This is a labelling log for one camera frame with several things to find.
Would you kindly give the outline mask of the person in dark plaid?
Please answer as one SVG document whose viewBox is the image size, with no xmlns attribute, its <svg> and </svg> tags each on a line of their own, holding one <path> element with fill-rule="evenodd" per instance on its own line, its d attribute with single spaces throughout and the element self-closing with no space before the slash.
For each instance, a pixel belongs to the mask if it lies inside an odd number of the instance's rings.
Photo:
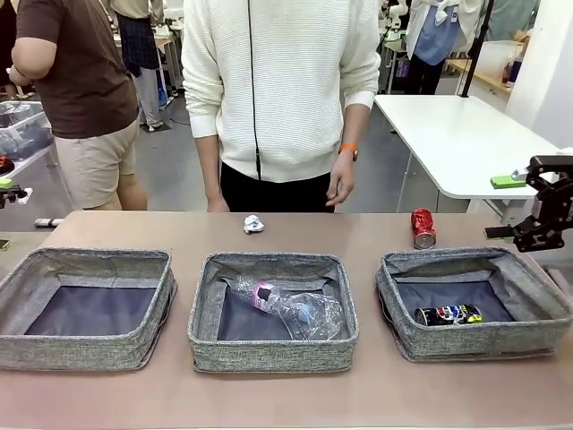
<svg viewBox="0 0 573 430">
<path fill-rule="evenodd" d="M 159 57 L 153 25 L 164 22 L 163 0 L 107 0 L 115 14 L 122 58 L 134 78 L 140 103 L 140 122 L 148 133 L 165 128 L 159 114 Z"/>
</svg>

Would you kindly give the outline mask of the wooden desk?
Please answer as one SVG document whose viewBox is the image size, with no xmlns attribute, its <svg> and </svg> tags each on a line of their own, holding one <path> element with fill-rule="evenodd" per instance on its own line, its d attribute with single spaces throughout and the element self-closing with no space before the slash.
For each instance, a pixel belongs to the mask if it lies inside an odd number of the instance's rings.
<svg viewBox="0 0 573 430">
<path fill-rule="evenodd" d="M 453 69 L 455 72 L 459 72 L 458 76 L 458 90 L 461 90 L 465 82 L 466 76 L 469 73 L 471 66 L 471 61 L 466 59 L 447 59 L 446 66 Z M 488 87 L 490 90 L 499 92 L 499 94 L 504 94 L 507 97 L 511 95 L 512 89 L 501 81 L 501 78 L 491 77 L 487 74 L 475 72 L 474 81 L 478 81 L 481 84 Z"/>
</svg>

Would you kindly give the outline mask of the crushed red soda can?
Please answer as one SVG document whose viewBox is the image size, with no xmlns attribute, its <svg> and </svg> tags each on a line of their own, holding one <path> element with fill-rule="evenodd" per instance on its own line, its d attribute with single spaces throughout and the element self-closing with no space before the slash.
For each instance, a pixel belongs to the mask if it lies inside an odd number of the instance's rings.
<svg viewBox="0 0 573 430">
<path fill-rule="evenodd" d="M 429 210 L 415 209 L 411 213 L 411 227 L 416 249 L 430 249 L 436 245 L 437 234 L 433 225 L 433 216 Z"/>
</svg>

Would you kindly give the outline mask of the black clamp with white tip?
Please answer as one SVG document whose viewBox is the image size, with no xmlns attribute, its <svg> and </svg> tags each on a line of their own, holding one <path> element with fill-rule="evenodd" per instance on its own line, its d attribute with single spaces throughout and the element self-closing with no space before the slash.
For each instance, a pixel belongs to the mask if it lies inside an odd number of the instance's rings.
<svg viewBox="0 0 573 430">
<path fill-rule="evenodd" d="M 21 188 L 19 185 L 0 185 L 0 210 L 8 203 L 25 205 L 30 199 L 33 189 Z"/>
</svg>

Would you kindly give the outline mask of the pink label plastic bottle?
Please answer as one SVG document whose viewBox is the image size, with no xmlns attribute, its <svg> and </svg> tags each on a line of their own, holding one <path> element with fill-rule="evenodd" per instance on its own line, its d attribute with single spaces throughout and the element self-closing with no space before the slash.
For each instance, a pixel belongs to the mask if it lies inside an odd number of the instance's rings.
<svg viewBox="0 0 573 430">
<path fill-rule="evenodd" d="M 252 307 L 266 314 L 280 317 L 284 322 L 291 320 L 309 323 L 316 309 L 304 298 L 263 280 L 238 276 L 229 281 L 231 291 Z"/>
</svg>

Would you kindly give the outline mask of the clear plastic storage box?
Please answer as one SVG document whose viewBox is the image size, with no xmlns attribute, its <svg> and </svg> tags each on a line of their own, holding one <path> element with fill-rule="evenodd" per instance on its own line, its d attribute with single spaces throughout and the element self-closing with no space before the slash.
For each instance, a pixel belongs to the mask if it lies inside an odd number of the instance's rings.
<svg viewBox="0 0 573 430">
<path fill-rule="evenodd" d="M 0 156 L 12 161 L 30 158 L 54 141 L 40 101 L 0 102 Z"/>
</svg>

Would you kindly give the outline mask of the dark drink bottle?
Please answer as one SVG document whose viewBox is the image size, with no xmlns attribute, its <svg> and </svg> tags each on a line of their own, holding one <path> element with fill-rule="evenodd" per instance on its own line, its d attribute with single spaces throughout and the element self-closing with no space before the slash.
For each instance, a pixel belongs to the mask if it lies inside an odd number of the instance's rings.
<svg viewBox="0 0 573 430">
<path fill-rule="evenodd" d="M 516 47 L 515 52 L 509 56 L 502 76 L 502 82 L 507 87 L 512 88 L 515 85 L 520 67 L 523 64 L 524 49 L 525 45 L 520 44 Z"/>
</svg>

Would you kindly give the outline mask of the person's left hand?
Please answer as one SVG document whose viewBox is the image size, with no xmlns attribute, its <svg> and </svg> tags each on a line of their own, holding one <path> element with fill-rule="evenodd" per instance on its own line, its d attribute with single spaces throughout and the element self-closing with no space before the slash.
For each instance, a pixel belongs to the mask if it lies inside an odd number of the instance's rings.
<svg viewBox="0 0 573 430">
<path fill-rule="evenodd" d="M 326 207 L 334 209 L 337 205 L 345 202 L 355 189 L 354 153 L 343 150 L 330 172 L 330 182 L 327 191 Z"/>
</svg>

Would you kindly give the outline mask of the person's right forearm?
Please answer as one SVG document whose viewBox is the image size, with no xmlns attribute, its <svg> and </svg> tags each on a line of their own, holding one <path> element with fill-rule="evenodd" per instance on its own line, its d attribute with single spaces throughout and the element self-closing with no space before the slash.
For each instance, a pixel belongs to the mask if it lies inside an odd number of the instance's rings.
<svg viewBox="0 0 573 430">
<path fill-rule="evenodd" d="M 214 134 L 195 138 L 195 144 L 201 164 L 205 195 L 208 204 L 211 204 L 221 197 L 218 136 Z"/>
</svg>

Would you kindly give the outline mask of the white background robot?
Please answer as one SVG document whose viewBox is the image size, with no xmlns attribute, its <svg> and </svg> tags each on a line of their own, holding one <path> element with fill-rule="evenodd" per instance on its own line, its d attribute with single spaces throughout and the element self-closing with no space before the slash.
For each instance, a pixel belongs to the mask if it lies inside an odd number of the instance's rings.
<svg viewBox="0 0 573 430">
<path fill-rule="evenodd" d="M 378 2 L 381 42 L 401 39 L 404 33 L 402 18 L 409 12 L 407 0 L 378 0 Z"/>
</svg>

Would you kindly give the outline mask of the person in brown shirt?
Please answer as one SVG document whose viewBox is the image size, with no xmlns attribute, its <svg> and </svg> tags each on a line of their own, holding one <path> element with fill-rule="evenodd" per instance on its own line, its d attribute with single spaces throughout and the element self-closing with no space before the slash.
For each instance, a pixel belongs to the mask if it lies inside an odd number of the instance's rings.
<svg viewBox="0 0 573 430">
<path fill-rule="evenodd" d="M 9 76 L 32 83 L 75 208 L 144 211 L 139 106 L 99 0 L 19 0 Z"/>
</svg>

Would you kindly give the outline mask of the person in white sweater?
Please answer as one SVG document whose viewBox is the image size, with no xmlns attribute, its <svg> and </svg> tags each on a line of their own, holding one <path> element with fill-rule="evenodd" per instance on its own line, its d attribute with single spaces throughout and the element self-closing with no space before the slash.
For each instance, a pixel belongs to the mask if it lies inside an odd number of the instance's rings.
<svg viewBox="0 0 573 430">
<path fill-rule="evenodd" d="M 184 0 L 182 64 L 196 138 L 232 169 L 273 183 L 327 174 L 343 108 L 370 107 L 377 0 Z"/>
</svg>

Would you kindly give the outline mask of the person's left forearm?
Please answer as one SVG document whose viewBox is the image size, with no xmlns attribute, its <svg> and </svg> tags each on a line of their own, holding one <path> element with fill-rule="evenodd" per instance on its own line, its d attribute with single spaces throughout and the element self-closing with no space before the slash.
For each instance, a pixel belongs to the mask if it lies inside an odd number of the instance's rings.
<svg viewBox="0 0 573 430">
<path fill-rule="evenodd" d="M 344 114 L 342 145 L 357 146 L 363 139 L 371 109 L 363 104 L 348 105 Z"/>
</svg>

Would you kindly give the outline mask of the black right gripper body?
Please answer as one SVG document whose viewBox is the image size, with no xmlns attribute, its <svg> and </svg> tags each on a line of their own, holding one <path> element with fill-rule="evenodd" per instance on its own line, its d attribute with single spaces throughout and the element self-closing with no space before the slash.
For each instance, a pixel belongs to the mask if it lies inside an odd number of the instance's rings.
<svg viewBox="0 0 573 430">
<path fill-rule="evenodd" d="M 562 234 L 573 228 L 573 179 L 557 175 L 550 182 L 539 177 L 535 197 L 535 246 L 564 246 Z"/>
</svg>

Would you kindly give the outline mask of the black pepsi can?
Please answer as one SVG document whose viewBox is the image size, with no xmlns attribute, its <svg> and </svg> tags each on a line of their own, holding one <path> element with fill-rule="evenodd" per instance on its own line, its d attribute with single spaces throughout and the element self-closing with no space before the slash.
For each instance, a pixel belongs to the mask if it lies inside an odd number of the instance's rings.
<svg viewBox="0 0 573 430">
<path fill-rule="evenodd" d="M 483 322 L 480 310 L 474 305 L 416 308 L 414 319 L 418 324 L 427 327 Z"/>
</svg>

